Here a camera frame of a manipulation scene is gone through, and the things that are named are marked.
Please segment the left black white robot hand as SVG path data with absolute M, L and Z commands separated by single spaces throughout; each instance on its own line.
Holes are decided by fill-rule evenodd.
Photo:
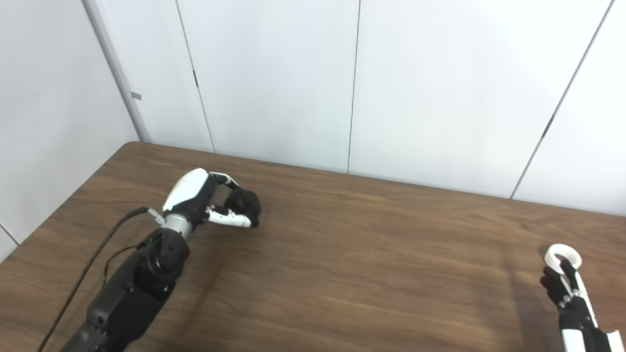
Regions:
M 230 190 L 222 205 L 212 203 L 220 186 Z M 261 205 L 255 192 L 243 189 L 228 174 L 194 169 L 178 180 L 162 210 L 162 227 L 190 233 L 207 222 L 254 229 L 259 227 Z

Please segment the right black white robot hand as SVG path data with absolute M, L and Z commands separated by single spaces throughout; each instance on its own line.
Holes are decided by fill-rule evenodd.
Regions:
M 539 282 L 558 312 L 558 325 L 566 352 L 623 352 L 619 330 L 604 332 L 593 312 L 583 281 L 573 263 L 557 256 L 557 268 L 546 265 Z

